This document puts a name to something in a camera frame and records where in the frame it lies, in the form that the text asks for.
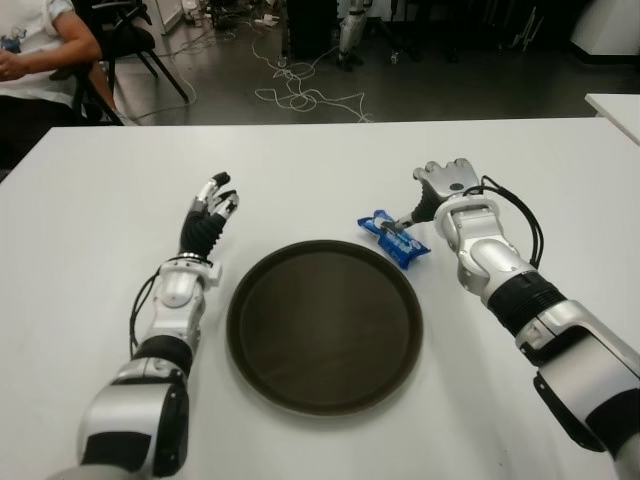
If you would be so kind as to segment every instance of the brown tray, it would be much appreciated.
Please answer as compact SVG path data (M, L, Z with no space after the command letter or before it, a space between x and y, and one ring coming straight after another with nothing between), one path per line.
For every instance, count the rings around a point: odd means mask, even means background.
M413 368L422 315L391 263L319 240L272 253L242 279L227 319L231 355L272 402L313 415L364 410Z

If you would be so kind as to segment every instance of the person's hand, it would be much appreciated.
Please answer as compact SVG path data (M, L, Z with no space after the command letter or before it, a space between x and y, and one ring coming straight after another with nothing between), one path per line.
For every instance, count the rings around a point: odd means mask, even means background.
M29 73L25 59L6 50L0 50L0 82L18 80Z

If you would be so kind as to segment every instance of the person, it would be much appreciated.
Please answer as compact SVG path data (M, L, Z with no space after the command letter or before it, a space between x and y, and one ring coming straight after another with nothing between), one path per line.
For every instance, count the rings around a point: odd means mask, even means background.
M52 81L53 71L93 63L89 78L115 110L101 56L71 0L0 0L0 170L15 167L51 127L76 124L75 79Z

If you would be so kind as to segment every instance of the black cable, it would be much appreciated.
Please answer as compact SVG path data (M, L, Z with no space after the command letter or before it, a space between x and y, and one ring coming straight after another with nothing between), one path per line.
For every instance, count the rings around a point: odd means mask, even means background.
M493 184L493 186L486 185L487 181ZM531 209L516 194L504 188L491 177L485 175L482 177L481 182L481 185L470 187L465 190L463 195L466 196L472 193L482 193L484 191L490 191L508 200L518 210L520 210L520 212L527 220L527 223L529 223L529 227L531 228L531 235L533 238L533 248L531 251L531 259L529 260L529 263L531 264L531 266L537 269L540 266L540 261L542 260L542 252L544 251L544 235L542 234L542 227L540 226L538 219L531 211Z
M536 268L538 268L538 265L540 264L540 261L542 260L542 252L544 250L544 235L542 234L542 227L538 223L538 220L537 220L536 216L529 209L529 207L515 193L511 192L510 190L507 190L506 188L504 188L502 185L498 184L495 180L493 180L488 175L484 175L482 177L482 184L484 185L485 181L487 181L487 180L489 182L491 182L494 186L496 186L496 188L502 189L503 192L507 193L512 199L516 200L519 204L521 204L521 206L524 209L526 209L529 212L530 220L533 222L533 225L534 225L534 227L536 228L536 230L538 232L538 237L539 237L539 240L540 240L540 248L538 250L537 256L535 257L536 265L534 265Z
M142 310L144 303L147 301L147 298L149 298L149 295L151 294L151 290L153 289L153 285L155 284L158 275L160 275L160 269L156 270L156 272L152 276L150 276L146 282L144 282L144 284L140 288L140 291L138 291L138 295L136 295L135 301L133 302L131 316L129 317L129 354L132 358L133 347L138 346L138 339L136 338L136 320L138 318L140 310ZM147 291L146 293L144 293L144 298L142 298L142 301L140 301L140 297L142 297L145 289L147 289Z

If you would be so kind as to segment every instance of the white cable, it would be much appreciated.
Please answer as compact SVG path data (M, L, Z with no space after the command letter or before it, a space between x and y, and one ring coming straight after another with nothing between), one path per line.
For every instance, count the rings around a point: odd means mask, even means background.
M202 38L205 35L207 35L208 33L213 33L213 36L208 37L208 38ZM231 35L233 38L236 38L236 35L233 32L227 32L228 35ZM199 35L198 37L196 37L194 40L190 40L188 42L183 42L180 45L180 48L172 53L166 54L166 55L160 55L160 56L169 56L169 59L171 60L171 63L173 64L173 66L175 67L176 72L178 73L178 77L180 78L180 80L182 80L182 82L187 85L190 89L191 89L191 93L193 94L193 98L191 100L189 100L187 103L183 103L181 105L175 105L173 107L166 107L166 108L161 108L159 110L154 110L152 112L149 113L145 113L143 115L139 115L137 117L132 118L131 120L138 121L142 118L145 117L149 117L151 115L155 115L157 113L161 113L161 112L166 112L168 110L175 110L178 108L186 108L189 107L191 105L193 105L194 103L196 103L198 101L198 94L196 93L196 89L193 88L193 85L191 85L183 76L182 73L180 73L180 69L178 68L178 66L176 65L175 62L175 58L176 56L178 56L181 53L186 53L187 55L197 55L199 53L202 53L205 51L206 47L209 47L210 45L212 45L213 43L211 43L211 40L214 40L217 36L217 33L213 32L212 30L207 30L205 32L203 32L201 35Z
M260 37L262 37L262 32L259 32L258 30L253 28L253 25L251 25L249 22L241 22L241 23L248 24L254 32L257 32L260 35ZM286 79L285 86L287 87L287 90L289 91L290 95L279 97L278 92L276 91L275 88L258 88L254 90L254 94L256 97L258 97L260 100L273 102L283 110L293 110L295 112L300 112L300 113L311 112L312 110L315 110L318 105L321 105L321 104L331 105L334 107L344 108L345 110L348 110L349 112L353 113L356 117L358 117L358 123L373 122L373 120L369 118L371 117L371 114L364 113L363 111L365 92L359 92L353 95L348 95L346 97L340 97L340 98L327 98L322 94L322 92L320 92L315 88L302 90L302 82L304 80L309 80L316 74L316 69L315 69L316 64L322 58L326 57L327 55L332 53L334 50L336 50L338 47L334 47L328 52L323 53L312 64L299 62L299 63L294 63L292 65L289 65L288 68L280 68L272 65L269 59L263 57L262 55L259 55L256 52L256 48L255 48L256 42L260 37L257 37L251 44L251 50L253 51L253 55L260 60L264 60L267 66L272 70L274 70L274 74L272 78L284 77ZM306 66L307 69L296 74L292 71L292 69L297 66ZM359 107L358 107L359 111L356 111L353 108L343 103L348 100L352 100L356 98L360 99Z

